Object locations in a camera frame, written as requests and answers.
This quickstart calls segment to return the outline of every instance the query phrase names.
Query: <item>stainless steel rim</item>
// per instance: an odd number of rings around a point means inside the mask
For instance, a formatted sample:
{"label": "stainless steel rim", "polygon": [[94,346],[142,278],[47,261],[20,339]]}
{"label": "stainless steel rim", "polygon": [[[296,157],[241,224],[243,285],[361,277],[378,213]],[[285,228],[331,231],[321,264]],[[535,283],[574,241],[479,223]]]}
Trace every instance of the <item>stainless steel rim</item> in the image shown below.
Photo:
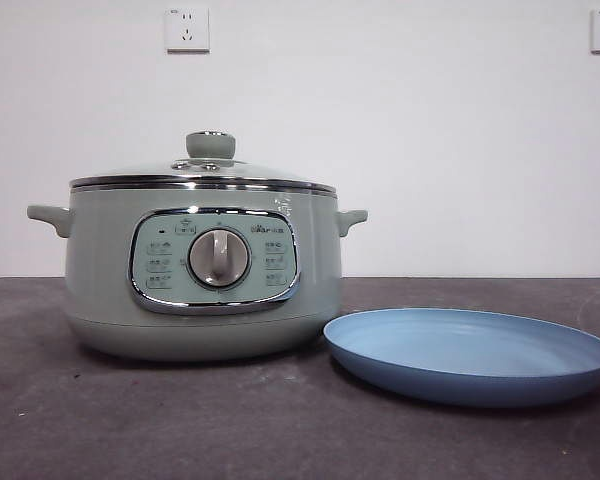
{"label": "stainless steel rim", "polygon": [[204,175],[111,175],[104,177],[85,177],[72,180],[69,185],[72,189],[78,187],[106,186],[107,190],[113,188],[124,188],[124,185],[133,184],[132,188],[142,188],[139,185],[158,185],[162,188],[164,184],[187,184],[196,185],[241,185],[241,186],[267,186],[274,188],[300,188],[304,190],[316,190],[320,192],[336,193],[336,189],[329,185],[320,183],[301,182],[297,180],[278,180],[248,177],[222,177]]}
{"label": "stainless steel rim", "polygon": [[284,193],[302,193],[306,195],[319,195],[331,198],[338,198],[335,190],[318,190],[312,188],[303,188],[297,186],[274,186],[267,184],[238,184],[238,183],[199,183],[199,182],[182,182],[182,183],[112,183],[100,185],[85,185],[74,186],[71,188],[71,193],[76,192],[92,192],[96,190],[247,190],[251,192],[284,192]]}

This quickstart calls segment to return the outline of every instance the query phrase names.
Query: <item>blue plate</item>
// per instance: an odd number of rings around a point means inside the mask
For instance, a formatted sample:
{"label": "blue plate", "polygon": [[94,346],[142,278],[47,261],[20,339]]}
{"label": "blue plate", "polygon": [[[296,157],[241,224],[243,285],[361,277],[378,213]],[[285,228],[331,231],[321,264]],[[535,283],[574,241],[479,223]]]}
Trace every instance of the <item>blue plate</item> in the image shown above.
{"label": "blue plate", "polygon": [[501,313],[405,308],[336,318],[331,353],[354,375],[434,402],[528,407],[562,402],[600,382],[600,339]]}

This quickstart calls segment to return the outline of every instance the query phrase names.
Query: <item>panel button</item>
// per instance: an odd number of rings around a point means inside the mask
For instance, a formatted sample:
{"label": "panel button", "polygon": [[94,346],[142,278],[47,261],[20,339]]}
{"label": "panel button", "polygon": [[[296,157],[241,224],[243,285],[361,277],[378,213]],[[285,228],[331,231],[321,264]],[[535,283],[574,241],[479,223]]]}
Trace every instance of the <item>panel button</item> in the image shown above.
{"label": "panel button", "polygon": [[164,273],[171,271],[170,258],[152,258],[147,262],[147,272]]}
{"label": "panel button", "polygon": [[267,273],[266,281],[267,281],[268,287],[273,287],[273,286],[278,286],[278,285],[286,285],[287,284],[287,276],[281,272]]}
{"label": "panel button", "polygon": [[176,235],[193,235],[196,233],[196,226],[192,220],[184,218],[176,223]]}
{"label": "panel button", "polygon": [[170,242],[151,242],[147,246],[147,253],[149,255],[171,255],[171,243]]}
{"label": "panel button", "polygon": [[268,241],[264,244],[264,250],[266,253],[286,253],[287,246],[284,242]]}
{"label": "panel button", "polygon": [[287,268],[287,260],[284,255],[272,255],[264,257],[264,265],[267,270],[284,270]]}
{"label": "panel button", "polygon": [[155,275],[147,278],[147,288],[169,289],[171,287],[171,275]]}

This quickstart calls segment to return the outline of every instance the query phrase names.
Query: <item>dark gray table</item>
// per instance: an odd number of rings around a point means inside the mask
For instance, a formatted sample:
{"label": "dark gray table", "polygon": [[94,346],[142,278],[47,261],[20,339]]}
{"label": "dark gray table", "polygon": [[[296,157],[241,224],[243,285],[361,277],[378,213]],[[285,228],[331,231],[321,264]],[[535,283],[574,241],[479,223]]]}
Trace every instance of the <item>dark gray table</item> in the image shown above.
{"label": "dark gray table", "polygon": [[[358,381],[324,341],[203,365],[78,345],[62,280],[0,279],[0,479],[600,479],[600,388],[479,410]],[[538,317],[600,336],[600,280],[345,280],[346,312],[441,306]]]}

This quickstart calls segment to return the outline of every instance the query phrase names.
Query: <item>control panel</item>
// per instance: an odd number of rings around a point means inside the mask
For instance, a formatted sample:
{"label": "control panel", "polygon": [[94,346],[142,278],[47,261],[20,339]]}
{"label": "control panel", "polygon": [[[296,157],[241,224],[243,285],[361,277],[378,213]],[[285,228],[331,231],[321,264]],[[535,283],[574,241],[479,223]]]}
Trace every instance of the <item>control panel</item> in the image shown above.
{"label": "control panel", "polygon": [[182,315],[269,308],[299,282],[295,237],[276,212],[160,210],[133,235],[129,278],[139,303]]}

